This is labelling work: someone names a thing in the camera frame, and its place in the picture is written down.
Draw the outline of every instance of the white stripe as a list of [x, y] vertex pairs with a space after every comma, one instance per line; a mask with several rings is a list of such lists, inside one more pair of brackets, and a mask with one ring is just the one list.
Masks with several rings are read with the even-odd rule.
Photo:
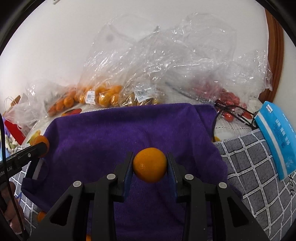
[[285, 161], [284, 161], [284, 157], [283, 157], [283, 154], [281, 153], [281, 149], [279, 148], [279, 145], [276, 141], [276, 138], [274, 136], [274, 134], [272, 133], [272, 130], [270, 129], [269, 125], [267, 124], [265, 118], [263, 117], [263, 115], [258, 112], [257, 116], [259, 117], [259, 119], [262, 121], [262, 124], [264, 125], [266, 131], [268, 132], [269, 134], [269, 137], [276, 149], [276, 152], [278, 154], [278, 157], [279, 157], [279, 160], [281, 162], [281, 168], [283, 170], [283, 173], [284, 173], [284, 177], [287, 177], [288, 176], [288, 173], [287, 173], [287, 168], [286, 168], [286, 164], [285, 164]]

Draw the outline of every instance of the white wall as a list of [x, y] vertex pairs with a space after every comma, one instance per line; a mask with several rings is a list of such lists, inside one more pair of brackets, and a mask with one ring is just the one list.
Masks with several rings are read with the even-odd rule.
[[237, 30], [236, 57], [267, 50], [265, 12], [255, 0], [61, 0], [56, 5], [48, 0], [0, 56], [0, 112], [4, 99], [25, 92], [29, 80], [77, 82], [93, 37], [116, 15], [133, 13], [168, 28], [193, 12], [214, 13]]
[[278, 105], [296, 130], [296, 47], [284, 32], [284, 63], [274, 103]]

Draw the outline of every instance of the barcode label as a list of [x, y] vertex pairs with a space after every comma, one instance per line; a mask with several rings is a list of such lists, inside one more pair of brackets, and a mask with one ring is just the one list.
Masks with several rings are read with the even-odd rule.
[[134, 91], [135, 97], [137, 98], [137, 101], [140, 103], [144, 100], [152, 98], [152, 89], [146, 89], [143, 91], [137, 90]]
[[96, 104], [96, 94], [94, 91], [87, 92], [85, 103]]

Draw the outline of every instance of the purple towel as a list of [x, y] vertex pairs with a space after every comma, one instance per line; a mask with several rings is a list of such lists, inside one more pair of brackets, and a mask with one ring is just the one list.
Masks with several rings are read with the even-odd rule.
[[[74, 181], [97, 181], [128, 151], [148, 147], [172, 152], [203, 182], [226, 182], [226, 164], [210, 139], [215, 114], [210, 105], [164, 104], [57, 118], [45, 132], [50, 150], [39, 178], [24, 178], [22, 191], [47, 212]], [[147, 184], [134, 175], [127, 200], [114, 204], [118, 240], [181, 240], [184, 209], [174, 203], [167, 176]]]

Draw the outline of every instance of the brown wooden trim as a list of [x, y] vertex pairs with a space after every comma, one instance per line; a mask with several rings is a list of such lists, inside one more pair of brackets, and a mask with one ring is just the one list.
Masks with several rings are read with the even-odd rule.
[[272, 91], [265, 90], [259, 95], [259, 100], [272, 102], [276, 95], [284, 60], [284, 31], [278, 21], [265, 10], [269, 31], [268, 61], [272, 72]]

